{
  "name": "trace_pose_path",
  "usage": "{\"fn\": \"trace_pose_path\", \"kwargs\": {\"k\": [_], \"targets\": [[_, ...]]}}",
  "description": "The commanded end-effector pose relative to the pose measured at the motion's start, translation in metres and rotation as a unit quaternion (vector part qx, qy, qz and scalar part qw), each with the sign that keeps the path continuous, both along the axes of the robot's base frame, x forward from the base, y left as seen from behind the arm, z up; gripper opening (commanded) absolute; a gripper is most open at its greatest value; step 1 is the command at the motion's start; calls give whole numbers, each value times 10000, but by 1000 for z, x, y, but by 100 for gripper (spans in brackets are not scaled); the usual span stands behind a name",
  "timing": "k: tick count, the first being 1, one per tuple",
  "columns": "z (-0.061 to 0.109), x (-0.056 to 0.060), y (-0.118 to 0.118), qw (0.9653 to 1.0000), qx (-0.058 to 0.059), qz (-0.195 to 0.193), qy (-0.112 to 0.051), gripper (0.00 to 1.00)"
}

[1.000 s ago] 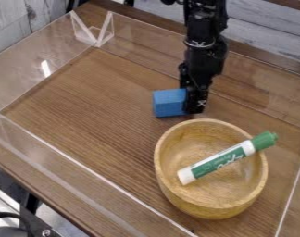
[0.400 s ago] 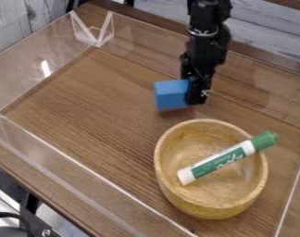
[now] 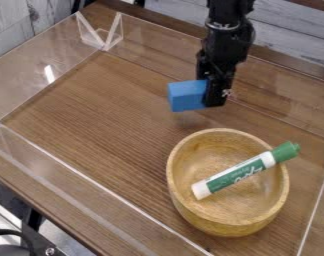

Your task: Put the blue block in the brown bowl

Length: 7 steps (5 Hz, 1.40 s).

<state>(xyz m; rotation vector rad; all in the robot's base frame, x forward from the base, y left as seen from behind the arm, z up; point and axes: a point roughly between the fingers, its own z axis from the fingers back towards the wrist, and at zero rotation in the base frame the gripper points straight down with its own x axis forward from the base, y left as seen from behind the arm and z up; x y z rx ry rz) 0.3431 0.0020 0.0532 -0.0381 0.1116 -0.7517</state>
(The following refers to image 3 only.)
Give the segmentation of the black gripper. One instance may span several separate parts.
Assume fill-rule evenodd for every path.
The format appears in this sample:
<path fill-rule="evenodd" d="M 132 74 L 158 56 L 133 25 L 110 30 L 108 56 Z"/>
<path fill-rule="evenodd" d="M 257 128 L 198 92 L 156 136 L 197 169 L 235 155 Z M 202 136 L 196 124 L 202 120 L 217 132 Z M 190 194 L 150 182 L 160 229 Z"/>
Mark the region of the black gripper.
<path fill-rule="evenodd" d="M 197 79 L 208 80 L 205 106 L 217 107 L 225 105 L 232 94 L 233 78 L 226 76 L 233 74 L 237 65 L 247 61 L 256 30 L 249 20 L 243 20 L 232 28 L 221 28 L 214 23 L 206 23 L 206 27 L 208 34 L 197 53 Z"/>

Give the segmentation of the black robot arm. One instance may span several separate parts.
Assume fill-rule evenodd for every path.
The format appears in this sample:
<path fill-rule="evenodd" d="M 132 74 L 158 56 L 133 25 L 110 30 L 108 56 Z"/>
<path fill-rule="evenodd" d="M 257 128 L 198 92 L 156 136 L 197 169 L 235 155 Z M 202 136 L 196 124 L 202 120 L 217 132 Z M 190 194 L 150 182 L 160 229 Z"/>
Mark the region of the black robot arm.
<path fill-rule="evenodd" d="M 248 19 L 255 0 L 208 0 L 208 29 L 197 53 L 197 78 L 206 81 L 206 107 L 224 106 L 230 95 L 237 66 L 247 61 L 256 38 Z"/>

